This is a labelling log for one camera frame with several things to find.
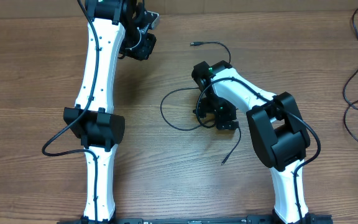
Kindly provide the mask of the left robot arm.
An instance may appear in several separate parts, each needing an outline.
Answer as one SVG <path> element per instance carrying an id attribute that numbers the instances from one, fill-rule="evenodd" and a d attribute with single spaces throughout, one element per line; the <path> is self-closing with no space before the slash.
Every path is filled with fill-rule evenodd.
<path id="1" fill-rule="evenodd" d="M 124 136 L 125 119 L 114 114 L 113 88 L 117 61 L 147 60 L 156 37 L 159 14 L 145 2 L 85 1 L 88 51 L 81 90 L 63 119 L 80 139 L 86 157 L 87 199 L 78 223 L 112 223 L 114 157 Z"/>

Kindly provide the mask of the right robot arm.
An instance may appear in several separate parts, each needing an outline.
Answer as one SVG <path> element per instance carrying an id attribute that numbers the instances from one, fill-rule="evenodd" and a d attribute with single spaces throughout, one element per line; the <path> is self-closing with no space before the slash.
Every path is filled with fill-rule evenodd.
<path id="1" fill-rule="evenodd" d="M 310 137 L 294 97 L 258 88 L 224 60 L 214 65 L 201 62 L 191 76 L 201 91 L 193 111 L 198 120 L 211 113 L 218 129 L 236 129 L 236 111 L 247 116 L 254 151 L 272 175 L 274 222 L 312 223 L 302 178 Z"/>

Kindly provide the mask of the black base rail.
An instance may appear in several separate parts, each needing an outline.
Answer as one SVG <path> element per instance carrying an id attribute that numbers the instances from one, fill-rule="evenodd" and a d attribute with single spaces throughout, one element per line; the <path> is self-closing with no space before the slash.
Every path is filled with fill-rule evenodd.
<path id="1" fill-rule="evenodd" d="M 57 222 L 59 224 L 85 224 L 95 223 L 85 218 L 75 221 Z M 185 218 L 172 218 L 172 219 L 154 219 L 143 220 L 141 218 L 122 218 L 113 219 L 112 221 L 102 221 L 98 223 L 114 223 L 114 224 L 270 224 L 282 223 L 278 218 L 273 215 L 248 215 L 246 217 L 234 218 L 198 218 L 198 219 L 185 219 Z M 315 215 L 307 214 L 306 218 L 302 221 L 306 224 L 333 224 L 331 215 Z"/>

